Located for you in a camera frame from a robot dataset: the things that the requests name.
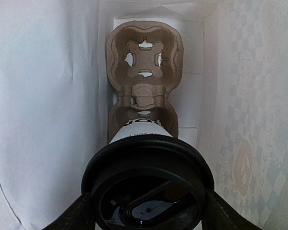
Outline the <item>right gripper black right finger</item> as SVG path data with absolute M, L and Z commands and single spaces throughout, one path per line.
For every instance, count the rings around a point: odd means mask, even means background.
M 206 194 L 208 203 L 201 221 L 203 230 L 260 230 L 215 191 L 207 189 Z

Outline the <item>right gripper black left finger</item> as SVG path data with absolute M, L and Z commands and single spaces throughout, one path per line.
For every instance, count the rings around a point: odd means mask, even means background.
M 43 230 L 94 230 L 96 222 L 90 199 L 90 193 L 81 194 L 56 220 Z

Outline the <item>white paper coffee cup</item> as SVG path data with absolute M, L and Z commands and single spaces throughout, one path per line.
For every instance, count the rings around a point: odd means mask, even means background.
M 129 120 L 123 127 L 114 135 L 110 144 L 123 138 L 140 136 L 140 135 L 163 135 L 173 137 L 162 126 L 160 120 L 151 120 L 146 118 L 138 118 Z

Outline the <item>brown cardboard cup carrier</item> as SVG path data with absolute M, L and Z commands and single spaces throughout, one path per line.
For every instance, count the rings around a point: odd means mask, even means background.
M 184 47 L 180 33 L 155 21 L 131 21 L 116 27 L 106 44 L 107 76 L 118 95 L 108 115 L 108 138 L 129 121 L 160 121 L 178 137 L 178 117 L 169 94 L 182 78 Z

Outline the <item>black plastic cup lid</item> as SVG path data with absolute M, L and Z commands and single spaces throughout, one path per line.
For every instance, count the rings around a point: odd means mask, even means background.
M 117 140 L 89 161 L 81 191 L 104 230 L 191 230 L 214 179 L 191 145 L 163 135 Z

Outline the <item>checkered paper takeout bag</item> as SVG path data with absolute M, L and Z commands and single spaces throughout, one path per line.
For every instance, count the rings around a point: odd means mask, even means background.
M 0 0 L 0 230 L 40 230 L 79 195 L 116 96 L 105 42 L 156 20 L 183 40 L 169 101 L 216 191 L 288 230 L 288 0 Z

